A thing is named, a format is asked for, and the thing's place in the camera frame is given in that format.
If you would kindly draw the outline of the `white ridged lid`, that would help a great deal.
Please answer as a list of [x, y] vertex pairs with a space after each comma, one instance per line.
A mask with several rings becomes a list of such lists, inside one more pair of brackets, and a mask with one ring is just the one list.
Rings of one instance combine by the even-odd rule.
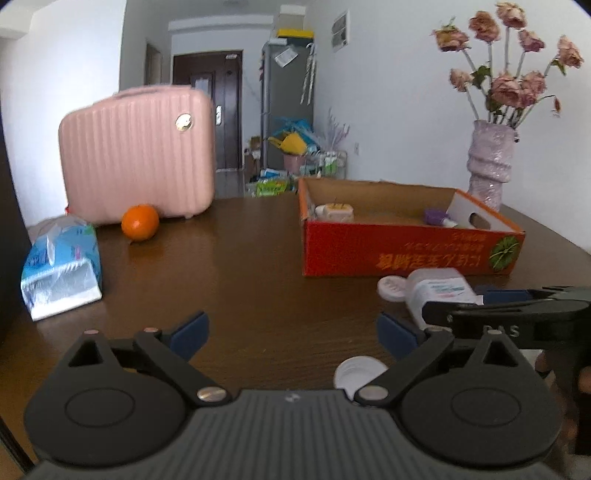
[[335, 369], [332, 384], [335, 389], [346, 393], [349, 400], [353, 401], [356, 391], [388, 370], [388, 366], [374, 357], [355, 356], [345, 361]]

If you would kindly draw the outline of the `black paper bag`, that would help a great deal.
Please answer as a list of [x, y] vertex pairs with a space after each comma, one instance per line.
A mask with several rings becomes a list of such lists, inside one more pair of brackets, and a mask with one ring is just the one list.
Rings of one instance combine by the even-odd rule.
[[1, 341], [4, 341], [23, 310], [20, 281], [31, 244], [14, 189], [4, 130], [1, 130], [0, 154]]

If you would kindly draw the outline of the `orange tangerine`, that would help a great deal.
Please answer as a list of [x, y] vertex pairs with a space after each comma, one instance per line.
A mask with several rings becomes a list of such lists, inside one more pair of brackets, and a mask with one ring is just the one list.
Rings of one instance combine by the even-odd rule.
[[132, 242], [151, 239], [159, 227], [159, 215], [150, 205], [137, 205], [129, 208], [121, 219], [121, 230]]

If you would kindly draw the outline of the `white pill bottle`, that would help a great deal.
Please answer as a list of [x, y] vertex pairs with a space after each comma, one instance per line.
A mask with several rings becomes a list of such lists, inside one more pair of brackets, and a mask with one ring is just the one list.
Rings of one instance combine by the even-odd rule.
[[466, 278], [454, 268], [423, 268], [408, 275], [406, 282], [406, 305], [415, 325], [425, 330], [423, 308], [430, 302], [444, 304], [482, 305], [483, 298], [477, 295]]

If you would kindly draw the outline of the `grey refrigerator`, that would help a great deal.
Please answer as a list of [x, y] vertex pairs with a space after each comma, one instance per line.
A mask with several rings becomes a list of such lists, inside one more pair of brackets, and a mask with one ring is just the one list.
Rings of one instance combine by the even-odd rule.
[[260, 114], [263, 168], [283, 169], [283, 153], [271, 145], [270, 137], [279, 138], [288, 121], [312, 121], [314, 103], [301, 100], [309, 53], [304, 46], [279, 44], [279, 40], [263, 45]]

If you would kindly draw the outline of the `blue tissue pack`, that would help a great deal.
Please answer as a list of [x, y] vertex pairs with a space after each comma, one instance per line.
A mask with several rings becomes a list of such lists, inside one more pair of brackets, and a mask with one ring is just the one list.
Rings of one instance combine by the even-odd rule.
[[21, 274], [24, 304], [40, 321], [102, 299], [102, 268], [94, 227], [74, 215], [40, 222]]

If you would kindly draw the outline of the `yellow labelled small box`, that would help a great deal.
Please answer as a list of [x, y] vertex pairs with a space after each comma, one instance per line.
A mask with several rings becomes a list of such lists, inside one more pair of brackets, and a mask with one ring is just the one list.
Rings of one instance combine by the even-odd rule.
[[315, 217], [324, 222], [351, 223], [355, 220], [353, 206], [347, 203], [326, 203], [315, 207]]

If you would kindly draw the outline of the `pink hard-shell suitcase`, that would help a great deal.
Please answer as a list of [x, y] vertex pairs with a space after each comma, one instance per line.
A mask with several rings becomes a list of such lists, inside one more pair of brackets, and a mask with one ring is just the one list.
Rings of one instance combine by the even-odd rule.
[[73, 111], [58, 142], [68, 211], [89, 223], [118, 223], [140, 204], [191, 218], [213, 201], [213, 106], [188, 85], [131, 88]]

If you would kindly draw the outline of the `yellow blue bags pile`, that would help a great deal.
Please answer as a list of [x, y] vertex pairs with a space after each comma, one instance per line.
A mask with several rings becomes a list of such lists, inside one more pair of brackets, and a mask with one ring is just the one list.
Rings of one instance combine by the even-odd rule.
[[279, 117], [277, 121], [279, 128], [271, 132], [266, 141], [281, 153], [305, 156], [321, 148], [320, 140], [308, 120]]

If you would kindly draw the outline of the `purple ridged lid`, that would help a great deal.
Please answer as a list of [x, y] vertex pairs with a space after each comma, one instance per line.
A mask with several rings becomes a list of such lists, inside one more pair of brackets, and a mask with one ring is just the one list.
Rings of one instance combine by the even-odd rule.
[[424, 210], [424, 221], [430, 226], [443, 226], [445, 221], [448, 219], [448, 215], [445, 211], [438, 209], [425, 209]]

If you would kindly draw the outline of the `dark brown entrance door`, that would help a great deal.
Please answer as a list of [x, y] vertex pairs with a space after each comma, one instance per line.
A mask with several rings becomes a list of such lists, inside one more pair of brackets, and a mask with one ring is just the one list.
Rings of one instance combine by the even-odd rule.
[[211, 98], [215, 169], [242, 169], [242, 51], [175, 55], [172, 83], [190, 85]]

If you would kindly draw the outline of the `yellow box on fridge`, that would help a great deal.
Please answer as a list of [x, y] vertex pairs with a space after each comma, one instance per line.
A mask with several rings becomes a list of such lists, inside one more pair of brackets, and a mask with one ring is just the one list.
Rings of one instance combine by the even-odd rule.
[[313, 39], [315, 33], [311, 30], [302, 30], [295, 28], [280, 28], [276, 30], [277, 38], [297, 38], [297, 39]]

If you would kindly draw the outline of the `red cardboard box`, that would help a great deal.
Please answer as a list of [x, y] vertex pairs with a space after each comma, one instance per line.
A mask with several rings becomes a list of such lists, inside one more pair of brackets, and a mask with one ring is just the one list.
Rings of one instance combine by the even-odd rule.
[[[308, 277], [408, 276], [422, 268], [508, 275], [525, 240], [515, 222], [452, 188], [304, 177], [297, 197]], [[352, 205], [355, 220], [318, 220], [315, 207], [326, 203]], [[427, 225], [425, 209], [445, 211], [458, 227]]]

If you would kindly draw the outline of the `white ridged cap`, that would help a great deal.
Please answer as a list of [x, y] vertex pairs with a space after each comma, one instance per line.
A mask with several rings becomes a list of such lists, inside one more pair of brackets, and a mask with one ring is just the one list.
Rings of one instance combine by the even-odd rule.
[[384, 276], [377, 283], [377, 291], [379, 296], [387, 302], [404, 302], [407, 293], [407, 279], [395, 275]]

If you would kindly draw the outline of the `pink textured vase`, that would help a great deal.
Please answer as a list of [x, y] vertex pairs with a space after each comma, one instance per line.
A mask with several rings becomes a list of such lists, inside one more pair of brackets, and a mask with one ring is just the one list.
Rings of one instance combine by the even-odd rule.
[[503, 186], [511, 180], [517, 132], [506, 125], [476, 120], [468, 151], [468, 193], [495, 211], [502, 205]]

